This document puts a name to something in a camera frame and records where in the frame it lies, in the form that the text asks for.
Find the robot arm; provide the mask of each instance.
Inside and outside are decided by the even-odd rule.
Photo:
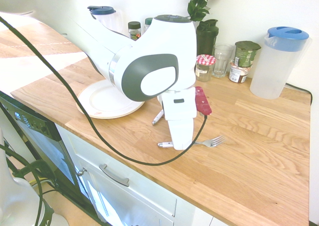
[[[176,15],[157,16],[147,32],[133,41],[94,20],[77,0],[0,0],[0,11],[33,17],[59,32],[85,52],[98,72],[132,101],[158,96],[174,147],[189,146],[196,117],[192,88],[196,34],[190,20]],[[188,130],[181,125],[189,125]]]

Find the flower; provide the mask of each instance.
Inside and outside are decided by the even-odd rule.
[[[192,21],[202,21],[209,13],[207,6],[208,0],[191,0],[188,3],[187,12]]]

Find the drinking glass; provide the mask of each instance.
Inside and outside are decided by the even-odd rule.
[[[217,78],[225,77],[226,67],[230,61],[234,46],[230,44],[216,44],[214,47],[214,56],[216,63],[214,65],[212,75]]]

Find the silver fork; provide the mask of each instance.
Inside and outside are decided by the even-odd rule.
[[[226,137],[224,135],[220,135],[218,137],[215,137],[213,139],[209,139],[209,140],[205,140],[203,142],[201,141],[196,141],[194,143],[195,144],[203,144],[207,147],[216,147],[218,145],[220,145],[221,143],[224,143],[226,140]],[[161,147],[161,148],[169,148],[169,147],[174,147],[173,145],[173,142],[172,141],[169,141],[169,142],[161,142],[161,143],[158,143],[158,147]]]

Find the white plate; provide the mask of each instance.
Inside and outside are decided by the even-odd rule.
[[[99,119],[122,117],[135,112],[144,104],[128,99],[108,80],[87,86],[80,92],[78,99],[90,117]]]

